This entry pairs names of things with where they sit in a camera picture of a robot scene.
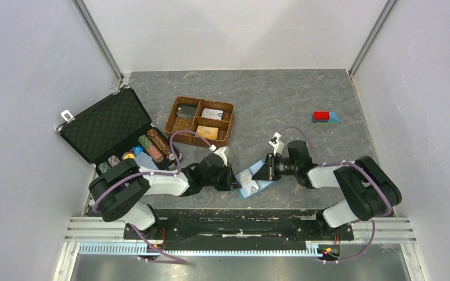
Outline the silver VIP credit card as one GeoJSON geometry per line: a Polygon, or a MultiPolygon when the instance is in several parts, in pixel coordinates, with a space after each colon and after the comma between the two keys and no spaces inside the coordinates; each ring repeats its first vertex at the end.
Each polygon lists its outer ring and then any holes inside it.
{"type": "Polygon", "coordinates": [[[244,198],[252,196],[260,190],[258,183],[252,179],[252,175],[249,170],[244,170],[239,173],[237,175],[237,180],[242,186],[240,193],[244,198]]]}

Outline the blue card holder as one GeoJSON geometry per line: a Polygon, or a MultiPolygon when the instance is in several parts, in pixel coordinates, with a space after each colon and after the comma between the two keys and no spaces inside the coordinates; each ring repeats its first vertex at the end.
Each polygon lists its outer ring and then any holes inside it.
{"type": "Polygon", "coordinates": [[[264,165],[263,160],[259,160],[249,168],[243,170],[236,174],[236,179],[239,182],[241,188],[238,190],[238,193],[242,196],[242,198],[247,199],[263,190],[273,185],[274,181],[261,181],[261,180],[253,180],[252,176],[256,174],[264,165]]]}

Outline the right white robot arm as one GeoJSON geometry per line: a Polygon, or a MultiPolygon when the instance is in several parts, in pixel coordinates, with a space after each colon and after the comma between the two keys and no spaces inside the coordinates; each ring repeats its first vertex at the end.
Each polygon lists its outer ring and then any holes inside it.
{"type": "Polygon", "coordinates": [[[387,216],[402,201],[398,187],[370,156],[353,162],[318,165],[304,141],[293,140],[287,148],[288,157],[269,153],[251,178],[278,181],[282,176],[294,176],[299,185],[309,189],[339,188],[344,199],[316,217],[315,232],[323,239],[333,237],[339,227],[348,223],[387,216]]]}

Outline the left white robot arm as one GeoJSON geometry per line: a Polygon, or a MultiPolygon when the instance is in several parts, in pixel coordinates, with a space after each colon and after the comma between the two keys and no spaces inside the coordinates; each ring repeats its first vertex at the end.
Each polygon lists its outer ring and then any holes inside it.
{"type": "Polygon", "coordinates": [[[161,223],[153,207],[140,202],[143,196],[187,197],[205,187],[217,191],[241,187],[224,154],[211,153],[199,163],[173,171],[148,169],[134,159],[123,160],[93,180],[88,189],[94,199],[93,211],[105,222],[121,220],[151,239],[160,233],[161,223]]]}

